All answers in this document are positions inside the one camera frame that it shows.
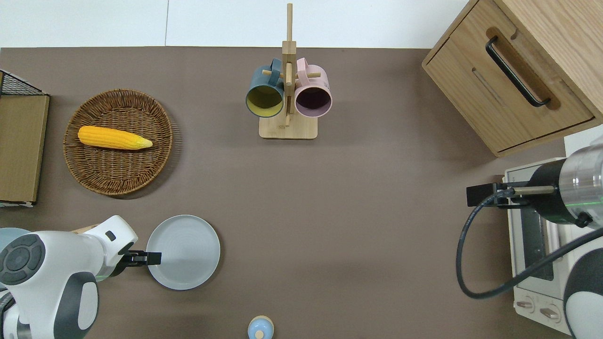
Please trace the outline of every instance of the oven door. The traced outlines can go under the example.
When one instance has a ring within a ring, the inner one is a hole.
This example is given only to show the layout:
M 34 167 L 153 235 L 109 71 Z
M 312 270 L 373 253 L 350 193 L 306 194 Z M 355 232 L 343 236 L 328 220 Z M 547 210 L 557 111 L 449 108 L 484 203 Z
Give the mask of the oven door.
M 513 276 L 521 273 L 536 261 L 566 243 L 560 227 L 542 218 L 533 208 L 510 210 L 511 255 Z M 563 291 L 569 274 L 568 258 L 560 258 L 548 264 L 518 287 L 553 298 L 563 299 Z

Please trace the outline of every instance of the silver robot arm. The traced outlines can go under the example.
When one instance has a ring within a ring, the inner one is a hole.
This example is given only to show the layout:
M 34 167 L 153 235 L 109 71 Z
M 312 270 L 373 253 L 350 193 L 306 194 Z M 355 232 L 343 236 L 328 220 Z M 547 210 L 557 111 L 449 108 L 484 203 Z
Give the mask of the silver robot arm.
M 79 339 L 96 320 L 96 283 L 106 279 L 138 240 L 115 215 L 82 233 L 33 232 L 0 253 L 0 318 L 6 339 Z

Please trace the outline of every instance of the round woven basket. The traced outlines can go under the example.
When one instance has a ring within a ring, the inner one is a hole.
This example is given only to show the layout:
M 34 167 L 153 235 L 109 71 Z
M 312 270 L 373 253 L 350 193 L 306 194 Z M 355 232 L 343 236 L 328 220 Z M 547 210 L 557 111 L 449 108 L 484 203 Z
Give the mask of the round woven basket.
M 128 131 L 149 139 L 141 150 L 84 145 L 80 127 L 92 125 Z M 123 195 L 143 188 L 161 172 L 172 150 L 172 125 L 161 104 L 133 89 L 114 89 L 88 99 L 65 131 L 63 154 L 73 177 L 87 189 Z

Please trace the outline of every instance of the blue mug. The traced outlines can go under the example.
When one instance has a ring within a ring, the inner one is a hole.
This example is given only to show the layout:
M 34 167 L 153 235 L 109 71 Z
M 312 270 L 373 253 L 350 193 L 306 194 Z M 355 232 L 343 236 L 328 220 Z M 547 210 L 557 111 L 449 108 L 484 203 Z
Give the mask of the blue mug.
M 258 67 L 253 72 L 245 103 L 249 111 L 260 118 L 270 118 L 283 110 L 285 86 L 280 78 L 281 67 L 282 62 L 274 58 L 272 64 Z M 272 74 L 265 75 L 264 70 Z

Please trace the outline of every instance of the wooden mug tree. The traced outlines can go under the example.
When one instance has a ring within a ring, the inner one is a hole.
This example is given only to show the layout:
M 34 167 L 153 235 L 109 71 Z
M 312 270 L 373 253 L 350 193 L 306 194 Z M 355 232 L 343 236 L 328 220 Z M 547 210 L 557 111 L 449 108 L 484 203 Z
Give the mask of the wooden mug tree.
M 265 139 L 314 139 L 318 136 L 318 118 L 308 118 L 295 111 L 295 79 L 297 78 L 297 44 L 293 41 L 293 4 L 287 4 L 287 40 L 283 41 L 283 65 L 280 76 L 285 85 L 283 110 L 272 118 L 260 118 L 259 134 Z M 310 73 L 309 78 L 320 77 Z

